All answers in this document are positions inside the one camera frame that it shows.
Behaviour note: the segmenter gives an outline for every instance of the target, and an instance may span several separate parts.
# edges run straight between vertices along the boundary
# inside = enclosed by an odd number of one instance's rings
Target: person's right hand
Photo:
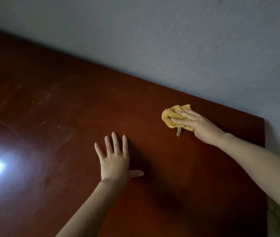
[[[179,120],[175,118],[171,118],[171,120],[176,124],[193,127],[195,136],[201,141],[215,146],[218,140],[224,136],[225,132],[207,118],[185,107],[183,107],[183,110],[184,111],[176,112],[179,115],[186,117],[188,120]]]

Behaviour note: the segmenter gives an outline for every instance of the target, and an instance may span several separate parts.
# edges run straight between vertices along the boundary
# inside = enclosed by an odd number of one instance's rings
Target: hand holding yellow cloth
[[[184,111],[183,107],[190,109],[191,110],[191,106],[190,104],[188,105],[175,105],[171,108],[166,109],[165,111],[163,111],[162,113],[162,120],[166,123],[166,125],[169,128],[177,128],[177,134],[176,136],[180,136],[180,133],[182,131],[182,128],[189,130],[189,131],[194,131],[193,127],[190,126],[185,126],[185,125],[180,125],[180,124],[175,124],[171,118],[176,118],[176,119],[181,119],[181,120],[188,120],[186,117],[181,116],[180,114],[176,113],[175,111]]]

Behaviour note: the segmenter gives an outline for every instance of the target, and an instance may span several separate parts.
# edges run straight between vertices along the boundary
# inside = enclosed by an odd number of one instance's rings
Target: person's right arm
[[[174,123],[191,126],[198,139],[220,148],[249,174],[255,183],[280,205],[280,155],[223,132],[200,114],[184,109],[178,114],[189,120],[172,119]]]

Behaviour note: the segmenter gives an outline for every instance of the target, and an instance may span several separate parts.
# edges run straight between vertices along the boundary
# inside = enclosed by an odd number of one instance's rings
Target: person
[[[178,111],[178,114],[188,120],[172,119],[174,123],[193,127],[198,139],[218,147],[231,156],[254,182],[280,205],[280,155],[223,132],[211,121],[192,110],[184,109]],[[56,237],[98,236],[109,207],[127,180],[144,174],[140,170],[129,170],[127,137],[125,135],[122,137],[122,152],[114,132],[112,140],[114,150],[109,137],[105,137],[107,157],[95,143],[100,160],[101,181]]]

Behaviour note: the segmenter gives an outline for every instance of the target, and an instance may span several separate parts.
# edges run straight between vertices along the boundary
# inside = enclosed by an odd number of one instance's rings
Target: crumpled yellow cloth
[[[186,130],[189,130],[189,131],[194,131],[193,127],[175,124],[175,123],[171,120],[171,118],[176,118],[176,119],[181,119],[181,120],[188,120],[186,117],[181,116],[181,115],[179,115],[179,114],[177,114],[177,113],[175,112],[175,110],[177,110],[177,111],[183,111],[183,107],[185,107],[185,108],[191,110],[190,104],[188,104],[188,105],[183,105],[183,106],[175,105],[175,106],[173,106],[173,107],[171,107],[171,108],[166,109],[166,110],[163,111],[163,113],[162,113],[162,120],[166,123],[166,125],[167,125],[169,128],[177,128],[177,134],[176,134],[176,136],[180,136],[180,133],[181,133],[181,131],[182,131],[182,128],[184,128],[184,129],[186,129]]]

